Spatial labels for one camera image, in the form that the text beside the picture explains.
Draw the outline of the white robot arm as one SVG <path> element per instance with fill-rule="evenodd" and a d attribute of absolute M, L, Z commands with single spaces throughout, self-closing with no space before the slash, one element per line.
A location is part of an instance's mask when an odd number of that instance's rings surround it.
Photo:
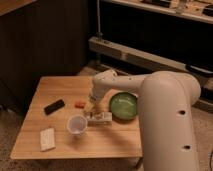
<path fill-rule="evenodd" d="M 92 77 L 84 111 L 93 110 L 112 89 L 138 95 L 144 171 L 199 171 L 191 107 L 201 86 L 194 76 L 174 71 L 119 76 L 106 70 Z"/>

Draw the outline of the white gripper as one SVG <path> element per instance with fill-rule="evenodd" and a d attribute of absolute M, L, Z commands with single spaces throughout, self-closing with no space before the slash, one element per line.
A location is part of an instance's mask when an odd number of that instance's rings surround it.
<path fill-rule="evenodd" d="M 89 113 L 96 113 L 98 104 L 104 97 L 104 94 L 102 92 L 98 91 L 91 91 L 89 93 L 89 101 L 85 104 L 83 112 L 85 114 Z"/>

